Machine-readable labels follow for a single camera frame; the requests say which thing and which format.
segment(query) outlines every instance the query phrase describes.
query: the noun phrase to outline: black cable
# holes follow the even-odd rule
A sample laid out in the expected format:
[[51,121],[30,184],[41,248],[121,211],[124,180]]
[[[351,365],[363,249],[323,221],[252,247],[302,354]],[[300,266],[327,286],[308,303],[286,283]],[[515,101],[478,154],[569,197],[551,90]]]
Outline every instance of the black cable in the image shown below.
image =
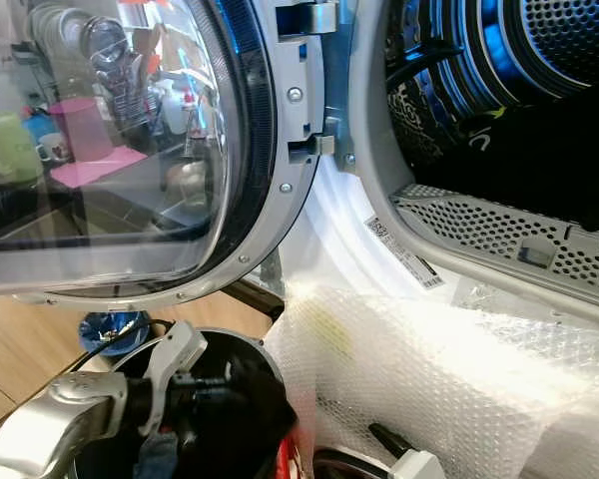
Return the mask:
[[87,362],[89,362],[95,356],[97,356],[102,351],[104,351],[107,347],[115,344],[118,341],[121,341],[125,337],[131,335],[132,333],[134,333],[144,327],[149,327],[151,324],[159,324],[160,326],[163,326],[167,331],[169,331],[174,325],[172,322],[164,321],[161,319],[151,319],[150,321],[143,322],[141,324],[135,324],[135,325],[131,326],[129,329],[127,329],[126,331],[124,331],[122,334],[117,335],[116,337],[114,337],[113,339],[111,339],[107,342],[103,342],[98,347],[96,347],[93,351],[88,352],[87,354],[82,356],[82,358],[78,362],[76,362],[74,364],[74,366],[71,368],[71,372],[75,372],[78,369],[80,369]]

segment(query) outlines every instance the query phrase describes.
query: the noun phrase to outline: barcode sticker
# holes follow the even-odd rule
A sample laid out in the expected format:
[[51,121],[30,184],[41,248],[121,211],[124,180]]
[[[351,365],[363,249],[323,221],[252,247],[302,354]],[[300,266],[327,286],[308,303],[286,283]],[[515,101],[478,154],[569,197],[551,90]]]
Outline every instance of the barcode sticker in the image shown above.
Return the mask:
[[366,222],[366,226],[425,289],[433,289],[444,284],[443,279],[437,274],[437,271],[425,259],[413,254],[399,244],[381,223],[379,218],[371,218]]

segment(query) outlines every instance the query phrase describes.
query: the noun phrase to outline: perforated metal panel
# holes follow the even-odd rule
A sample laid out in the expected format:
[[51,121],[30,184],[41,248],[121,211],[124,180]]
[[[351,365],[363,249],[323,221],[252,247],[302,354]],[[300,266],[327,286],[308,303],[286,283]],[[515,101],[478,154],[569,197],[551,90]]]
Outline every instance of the perforated metal panel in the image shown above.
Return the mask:
[[599,0],[521,0],[526,34],[552,68],[599,80]]
[[444,247],[599,299],[599,233],[422,185],[392,199],[418,233]]

